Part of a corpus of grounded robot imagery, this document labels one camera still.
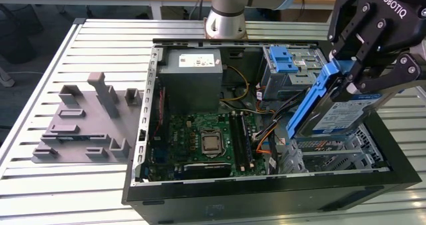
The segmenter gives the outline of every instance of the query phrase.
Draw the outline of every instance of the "motherboard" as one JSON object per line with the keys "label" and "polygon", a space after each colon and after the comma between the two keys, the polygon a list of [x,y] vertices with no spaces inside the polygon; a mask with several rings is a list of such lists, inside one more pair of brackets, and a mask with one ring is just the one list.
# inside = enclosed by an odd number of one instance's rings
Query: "motherboard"
{"label": "motherboard", "polygon": [[152,150],[152,181],[265,175],[264,160],[251,147],[253,115],[171,115],[168,142]]}

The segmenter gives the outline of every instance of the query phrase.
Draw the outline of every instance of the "cpu socket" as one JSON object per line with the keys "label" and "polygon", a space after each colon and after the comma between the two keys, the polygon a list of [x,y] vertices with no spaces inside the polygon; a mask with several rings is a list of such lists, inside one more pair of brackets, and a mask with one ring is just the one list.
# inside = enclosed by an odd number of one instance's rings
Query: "cpu socket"
{"label": "cpu socket", "polygon": [[201,130],[201,153],[213,158],[221,153],[223,142],[219,129]]}

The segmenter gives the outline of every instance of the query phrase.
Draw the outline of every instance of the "hard drive label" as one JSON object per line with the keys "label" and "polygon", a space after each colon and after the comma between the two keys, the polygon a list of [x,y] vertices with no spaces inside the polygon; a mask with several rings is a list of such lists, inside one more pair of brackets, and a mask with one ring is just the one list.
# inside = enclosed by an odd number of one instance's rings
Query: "hard drive label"
{"label": "hard drive label", "polygon": [[327,134],[348,128],[364,113],[363,109],[374,104],[380,97],[380,94],[359,94],[347,102],[334,103],[324,117],[315,125],[312,133]]}

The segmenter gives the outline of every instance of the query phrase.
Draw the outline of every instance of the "open computer chassis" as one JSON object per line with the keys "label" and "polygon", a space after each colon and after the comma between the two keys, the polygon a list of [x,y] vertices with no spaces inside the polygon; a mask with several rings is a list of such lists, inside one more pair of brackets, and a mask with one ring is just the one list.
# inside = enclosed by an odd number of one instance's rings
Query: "open computer chassis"
{"label": "open computer chassis", "polygon": [[286,45],[320,48],[315,41],[239,41],[188,39],[155,40],[144,90],[136,146],[131,151],[123,204],[131,205],[149,224],[212,221],[308,212],[346,210],[382,193],[402,190],[420,182],[402,150],[378,116],[372,113],[362,126],[368,143],[375,144],[380,166],[386,169],[352,172],[328,171],[257,174],[219,179],[163,181],[149,179],[149,136],[156,128],[152,101],[157,63],[167,49],[253,49]]}

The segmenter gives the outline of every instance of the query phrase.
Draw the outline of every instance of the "label sticker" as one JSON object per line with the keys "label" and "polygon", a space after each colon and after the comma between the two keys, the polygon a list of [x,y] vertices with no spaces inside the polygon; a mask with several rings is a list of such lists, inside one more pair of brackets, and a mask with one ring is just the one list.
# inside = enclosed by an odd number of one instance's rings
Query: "label sticker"
{"label": "label sticker", "polygon": [[272,159],[272,157],[268,158],[268,164],[276,168],[276,161]]}
{"label": "label sticker", "polygon": [[179,67],[213,67],[212,54],[181,54]]}
{"label": "label sticker", "polygon": [[57,137],[57,139],[63,139],[63,140],[73,140],[72,137]]}
{"label": "label sticker", "polygon": [[304,60],[294,60],[294,65],[306,65]]}
{"label": "label sticker", "polygon": [[255,96],[256,96],[257,100],[261,100],[261,98],[263,98],[263,94],[261,94],[261,92],[260,92],[260,91],[257,91],[257,92],[255,93]]}
{"label": "label sticker", "polygon": [[347,129],[363,115],[363,109],[380,99],[380,94],[359,94],[347,102],[336,102],[312,129],[314,134],[328,134]]}

